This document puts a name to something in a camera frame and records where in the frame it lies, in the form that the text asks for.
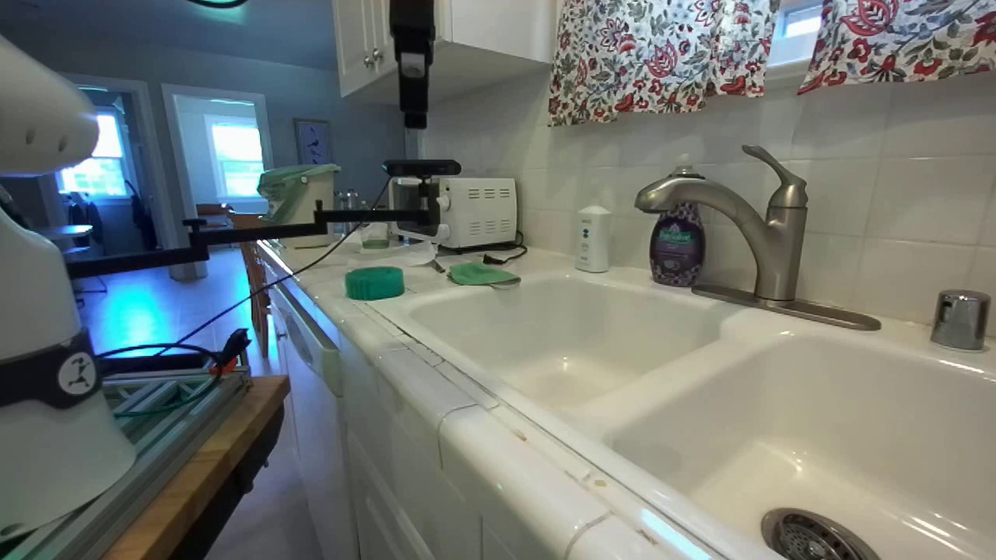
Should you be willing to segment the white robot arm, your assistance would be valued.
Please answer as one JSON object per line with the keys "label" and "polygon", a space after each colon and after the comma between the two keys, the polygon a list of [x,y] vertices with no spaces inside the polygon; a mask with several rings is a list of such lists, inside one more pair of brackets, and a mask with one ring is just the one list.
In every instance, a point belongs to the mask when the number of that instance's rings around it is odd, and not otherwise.
{"label": "white robot arm", "polygon": [[[40,177],[84,162],[101,140],[90,102],[0,39],[0,173]],[[427,222],[427,213],[318,208],[308,224],[191,230],[183,249],[66,261],[37,230],[0,215],[0,539],[55,522],[138,465],[111,419],[104,371],[75,309],[75,278],[205,261],[217,242],[324,233],[329,224]]]}

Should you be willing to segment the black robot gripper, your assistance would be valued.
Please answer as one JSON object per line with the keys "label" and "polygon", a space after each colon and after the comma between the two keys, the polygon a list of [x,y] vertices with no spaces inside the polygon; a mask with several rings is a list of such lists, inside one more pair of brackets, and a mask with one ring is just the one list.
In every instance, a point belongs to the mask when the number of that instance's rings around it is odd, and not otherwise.
{"label": "black robot gripper", "polygon": [[436,40],[432,0],[389,0],[389,33],[398,67],[398,109],[411,130],[427,129]]}

